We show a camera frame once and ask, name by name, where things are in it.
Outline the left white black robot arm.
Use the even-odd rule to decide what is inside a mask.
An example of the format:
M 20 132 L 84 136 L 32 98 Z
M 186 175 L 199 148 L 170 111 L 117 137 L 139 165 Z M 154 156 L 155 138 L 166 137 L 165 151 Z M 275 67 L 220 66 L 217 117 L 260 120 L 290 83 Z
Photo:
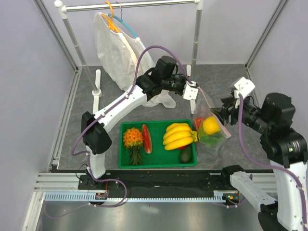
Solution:
M 159 94 L 173 91 L 182 95 L 186 84 L 185 76 L 177 76 L 174 70 L 177 62 L 169 56 L 158 59 L 155 67 L 137 77 L 136 84 L 130 86 L 120 97 L 104 109 L 91 114 L 82 115 L 81 134 L 89 158 L 89 184 L 95 189 L 105 185 L 105 152 L 110 148 L 112 140 L 109 132 L 132 110 L 156 99 Z

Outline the green plastic lettuce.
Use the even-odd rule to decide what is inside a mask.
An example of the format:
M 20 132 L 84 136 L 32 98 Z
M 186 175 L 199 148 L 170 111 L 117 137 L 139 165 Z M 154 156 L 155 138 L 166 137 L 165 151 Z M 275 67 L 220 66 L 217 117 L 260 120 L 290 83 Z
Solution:
M 201 144 L 209 147 L 219 145 L 223 143 L 226 139 L 221 131 L 212 135 L 208 135 L 204 131 L 200 131 L 198 133 L 198 137 Z

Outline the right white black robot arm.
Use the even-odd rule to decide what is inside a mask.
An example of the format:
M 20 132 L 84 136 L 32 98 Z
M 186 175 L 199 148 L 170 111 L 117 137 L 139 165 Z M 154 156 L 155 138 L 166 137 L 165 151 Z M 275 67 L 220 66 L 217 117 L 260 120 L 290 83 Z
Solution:
M 295 106 L 287 95 L 269 93 L 261 107 L 248 98 L 230 96 L 220 108 L 211 112 L 222 124 L 248 126 L 260 134 L 260 144 L 274 172 L 277 198 L 267 196 L 233 165 L 223 169 L 220 177 L 225 189 L 238 189 L 257 211 L 258 221 L 265 231 L 305 231 L 308 228 L 308 145 L 292 127 Z

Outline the red tomato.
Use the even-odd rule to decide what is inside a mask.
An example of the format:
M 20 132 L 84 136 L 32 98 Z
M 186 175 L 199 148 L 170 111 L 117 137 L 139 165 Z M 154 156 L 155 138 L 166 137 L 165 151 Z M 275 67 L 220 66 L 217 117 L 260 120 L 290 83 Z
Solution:
M 194 125 L 196 129 L 199 129 L 204 121 L 203 117 L 198 117 L 194 119 Z

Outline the clear dotted zip top bag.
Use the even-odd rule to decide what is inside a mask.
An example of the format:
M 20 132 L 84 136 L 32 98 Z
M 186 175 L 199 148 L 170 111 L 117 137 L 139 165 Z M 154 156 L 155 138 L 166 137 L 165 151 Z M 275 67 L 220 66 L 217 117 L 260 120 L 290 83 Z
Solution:
M 225 139 L 225 141 L 226 141 L 229 137 L 231 137 L 231 134 L 229 133 L 227 128 L 224 125 L 221 124 L 219 119 L 210 111 L 211 108 L 214 108 L 214 104 L 213 104 L 211 98 L 201 88 L 199 88 L 198 96 L 197 96 L 197 100 L 196 100 L 196 106 L 195 106 L 195 110 L 194 110 L 194 113 L 193 113 L 193 124 L 194 124 L 195 118 L 203 117 L 204 120 L 205 120 L 206 118 L 208 118 L 210 116 L 214 116 L 216 118 L 219 126 L 220 126 L 220 131 L 224 134 L 224 136 L 226 138 Z M 200 131 L 204 131 L 202 125 L 199 129 L 196 129 L 197 135 Z M 207 149 L 208 152 L 217 155 L 219 148 L 225 143 L 225 141 L 223 143 L 219 144 L 219 145 L 212 146 L 212 147 L 205 146 L 203 144 L 202 145 Z

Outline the yellow lemon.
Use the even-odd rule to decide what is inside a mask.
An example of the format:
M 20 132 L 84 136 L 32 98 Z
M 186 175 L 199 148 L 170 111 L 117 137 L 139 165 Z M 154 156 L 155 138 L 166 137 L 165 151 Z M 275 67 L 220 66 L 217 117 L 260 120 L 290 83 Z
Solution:
M 214 135 L 220 131 L 220 126 L 214 116 L 210 116 L 203 121 L 203 130 L 207 135 Z

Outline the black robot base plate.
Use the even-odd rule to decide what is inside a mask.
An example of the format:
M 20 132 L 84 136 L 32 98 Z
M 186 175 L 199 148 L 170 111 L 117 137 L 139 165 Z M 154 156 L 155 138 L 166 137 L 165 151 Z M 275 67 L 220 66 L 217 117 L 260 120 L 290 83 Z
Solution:
M 122 181 L 128 199 L 212 197 L 214 191 L 236 191 L 221 170 L 108 170 L 101 179 Z

